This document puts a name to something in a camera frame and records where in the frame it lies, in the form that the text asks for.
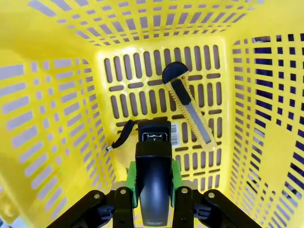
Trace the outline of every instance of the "silver screw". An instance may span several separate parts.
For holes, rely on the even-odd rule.
[[[188,189],[183,188],[183,189],[181,189],[181,192],[184,193],[184,194],[186,194],[188,192]]]
[[[210,192],[210,193],[208,194],[208,197],[209,197],[209,198],[214,198],[214,197],[215,197],[215,195],[214,195],[214,193],[213,193],[213,192]]]

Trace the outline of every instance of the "black strap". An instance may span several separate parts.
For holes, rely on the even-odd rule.
[[[119,138],[112,143],[112,147],[117,148],[120,147],[129,137],[133,127],[135,125],[135,122],[133,120],[129,120],[125,126],[123,127],[122,132],[120,133]]]

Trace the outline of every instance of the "barcode label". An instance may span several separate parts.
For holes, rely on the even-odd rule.
[[[171,123],[171,144],[172,147],[180,146],[180,131],[178,123]]]

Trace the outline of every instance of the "white label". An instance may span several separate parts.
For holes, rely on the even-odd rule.
[[[180,146],[180,130],[178,123],[171,123],[171,144],[172,147]]]

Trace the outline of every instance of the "yellow plastic basket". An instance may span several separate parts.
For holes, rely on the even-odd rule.
[[[262,227],[304,226],[303,7],[2,0],[0,217],[43,228],[91,189],[107,193],[126,178],[105,151],[124,123],[167,117],[185,180],[219,189]],[[215,151],[198,145],[162,85],[172,61],[190,69]]]

